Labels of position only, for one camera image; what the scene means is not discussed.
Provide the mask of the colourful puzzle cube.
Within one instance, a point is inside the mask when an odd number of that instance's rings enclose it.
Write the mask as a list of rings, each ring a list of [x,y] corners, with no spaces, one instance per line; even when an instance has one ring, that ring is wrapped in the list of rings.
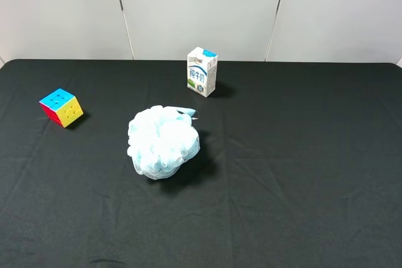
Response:
[[[63,128],[84,114],[76,96],[61,88],[42,98],[39,104],[48,118]]]

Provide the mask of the light blue bath loofah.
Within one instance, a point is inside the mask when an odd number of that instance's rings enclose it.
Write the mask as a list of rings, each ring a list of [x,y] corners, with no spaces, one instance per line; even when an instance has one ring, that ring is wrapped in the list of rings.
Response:
[[[137,174],[151,180],[174,175],[200,151],[200,138],[192,121],[195,109],[155,105],[138,112],[128,124],[127,154]]]

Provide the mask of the white blue milk carton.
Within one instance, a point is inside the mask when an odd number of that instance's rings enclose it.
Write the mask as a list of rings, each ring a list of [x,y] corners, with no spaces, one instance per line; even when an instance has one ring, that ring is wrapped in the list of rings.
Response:
[[[196,47],[187,55],[187,87],[208,97],[216,87],[218,55]]]

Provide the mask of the black tablecloth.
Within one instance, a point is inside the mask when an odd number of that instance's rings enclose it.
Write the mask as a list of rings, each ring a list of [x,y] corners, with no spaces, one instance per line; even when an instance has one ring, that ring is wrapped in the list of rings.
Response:
[[[39,101],[61,88],[68,127]],[[190,107],[200,152],[138,175],[128,124]],[[185,62],[13,60],[1,69],[2,267],[400,267],[401,69],[220,62],[210,97]]]

